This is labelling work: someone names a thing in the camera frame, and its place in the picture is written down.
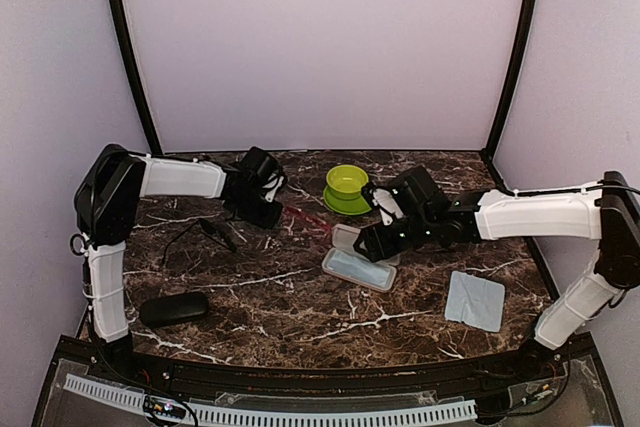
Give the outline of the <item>pink glasses case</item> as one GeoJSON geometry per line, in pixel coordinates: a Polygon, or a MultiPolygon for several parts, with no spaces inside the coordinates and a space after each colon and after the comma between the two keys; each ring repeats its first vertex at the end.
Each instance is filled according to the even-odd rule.
{"type": "Polygon", "coordinates": [[[332,248],[321,263],[323,272],[377,292],[389,292],[397,275],[400,256],[369,261],[353,248],[359,233],[359,228],[344,224],[333,227],[332,248]]]}

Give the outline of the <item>pink sunglasses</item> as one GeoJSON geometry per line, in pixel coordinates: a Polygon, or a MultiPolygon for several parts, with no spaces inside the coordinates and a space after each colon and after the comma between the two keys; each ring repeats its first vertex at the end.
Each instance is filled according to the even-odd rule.
{"type": "Polygon", "coordinates": [[[297,207],[284,206],[281,219],[283,229],[289,236],[327,238],[332,234],[332,225],[329,222],[297,207]]]}

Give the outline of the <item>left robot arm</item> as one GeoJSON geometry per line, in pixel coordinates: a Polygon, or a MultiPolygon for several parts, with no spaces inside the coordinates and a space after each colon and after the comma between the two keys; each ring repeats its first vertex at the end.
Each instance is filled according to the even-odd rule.
{"type": "Polygon", "coordinates": [[[233,216],[271,229],[283,210],[275,197],[286,183],[283,167],[258,147],[228,166],[139,154],[118,144],[102,150],[74,196],[78,231],[70,246],[84,260],[84,296],[93,330],[101,341],[113,344],[103,352],[101,364],[117,381],[131,383],[141,374],[140,359],[114,344],[130,336],[123,262],[140,199],[219,199],[233,216]]]}

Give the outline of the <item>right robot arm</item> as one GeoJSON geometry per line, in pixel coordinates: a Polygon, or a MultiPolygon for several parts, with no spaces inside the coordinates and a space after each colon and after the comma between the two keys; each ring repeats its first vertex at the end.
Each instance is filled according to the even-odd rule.
{"type": "Polygon", "coordinates": [[[371,262],[426,243],[447,248],[511,237],[576,237],[598,250],[585,272],[539,317],[533,341],[516,352],[510,371],[534,379],[559,349],[606,304],[639,285],[639,203],[616,172],[579,186],[540,191],[491,189],[448,197],[425,167],[411,168],[384,186],[367,183],[364,200],[381,214],[353,248],[371,262]]]}

